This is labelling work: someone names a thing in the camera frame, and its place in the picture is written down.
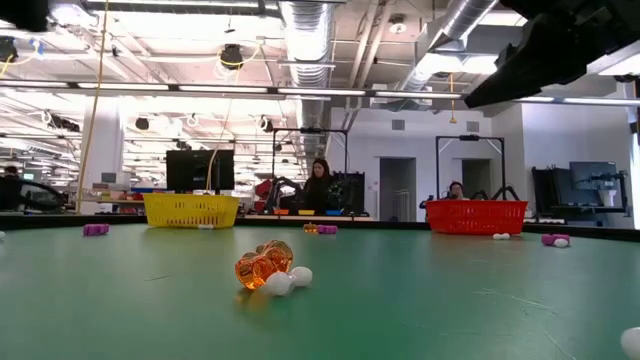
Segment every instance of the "desk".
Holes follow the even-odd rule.
[[[313,270],[309,288],[285,298],[243,290],[235,262],[271,239],[291,246],[294,266]],[[4,240],[7,360],[98,352],[139,360],[623,359],[620,334],[640,324],[633,242],[573,237],[572,247],[557,249],[530,233],[494,241],[428,230],[324,236],[146,224],[113,225],[96,238],[81,227],[13,230]]]

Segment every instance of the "pink object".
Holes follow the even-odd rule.
[[[109,232],[109,224],[87,224],[82,229],[84,236],[106,235]]]
[[[338,227],[334,225],[318,225],[318,234],[335,234],[338,232]]]
[[[558,239],[565,239],[569,244],[571,244],[571,239],[569,235],[565,235],[565,234],[544,234],[541,236],[540,239],[542,240],[542,243],[546,246],[553,246],[556,240]]]

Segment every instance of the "cable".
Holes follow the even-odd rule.
[[[2,66],[2,71],[0,71],[0,78],[2,78],[5,73],[7,72],[7,70],[9,70],[9,66],[18,66],[18,65],[22,65],[22,64],[26,64],[29,61],[33,60],[33,58],[36,57],[36,55],[38,55],[38,41],[37,40],[33,40],[33,52],[31,53],[31,55],[22,60],[22,61],[18,61],[18,62],[11,62],[11,59],[13,59],[13,54],[10,54],[9,57],[7,58],[7,61],[4,62],[3,66]]]
[[[7,61],[4,63],[4,66],[2,67],[2,72],[0,72],[0,78],[2,78],[4,74],[7,72],[7,70],[9,69],[9,63],[11,62],[11,59],[13,59],[13,54],[10,54],[9,57],[7,58]]]
[[[238,80],[240,79],[240,69],[236,70],[236,81],[234,85],[238,85]],[[218,144],[216,145],[215,150],[213,150],[213,155],[211,155],[211,159],[209,160],[209,168],[207,170],[207,183],[205,186],[205,190],[211,191],[211,168],[213,167],[213,161],[216,158],[216,154],[218,153],[218,148],[220,147],[220,141],[224,136],[224,131],[227,129],[227,122],[229,121],[229,115],[231,114],[231,104],[233,104],[233,99],[229,100],[229,107],[227,108],[227,116],[225,116],[224,124],[222,124],[222,131],[220,131],[220,137],[218,138]]]
[[[87,135],[87,145],[84,148],[84,157],[80,164],[80,175],[78,177],[78,193],[76,200],[76,214],[80,215],[82,209],[82,183],[84,182],[84,173],[87,170],[87,160],[89,159],[89,152],[91,151],[91,139],[93,138],[93,126],[96,120],[96,110],[98,109],[98,98],[100,97],[100,88],[102,87],[102,70],[104,68],[104,47],[105,40],[107,39],[107,18],[109,16],[109,0],[104,1],[104,24],[102,24],[102,41],[100,43],[100,62],[98,65],[98,84],[96,86],[96,94],[93,98],[93,109],[91,110],[91,123],[89,125],[89,135]]]

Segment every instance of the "person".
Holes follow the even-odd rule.
[[[329,187],[333,183],[329,171],[329,164],[325,159],[314,160],[313,172],[303,188],[305,210],[324,213],[329,208]]]
[[[462,187],[462,183],[459,181],[454,181],[449,185],[449,199],[453,200],[467,200],[463,194],[464,188]]]

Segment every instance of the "ventilation duct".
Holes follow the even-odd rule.
[[[452,0],[444,17],[436,20],[439,29],[433,35],[427,34],[427,52],[397,90],[422,91],[429,78],[440,71],[438,58],[429,56],[430,51],[466,38],[497,2],[498,0]]]
[[[331,26],[333,7],[331,4],[314,2],[283,2],[280,4],[282,17],[286,24],[285,37],[289,60],[304,61],[302,66],[291,66],[293,85],[304,88],[324,88],[329,85],[330,69],[326,66],[314,66],[309,62],[325,63],[329,60],[331,49]],[[325,102],[320,100],[298,100],[296,109],[300,127],[331,126],[329,111],[325,111]],[[307,165],[319,155],[326,136],[318,142],[317,138],[304,139],[303,146]]]

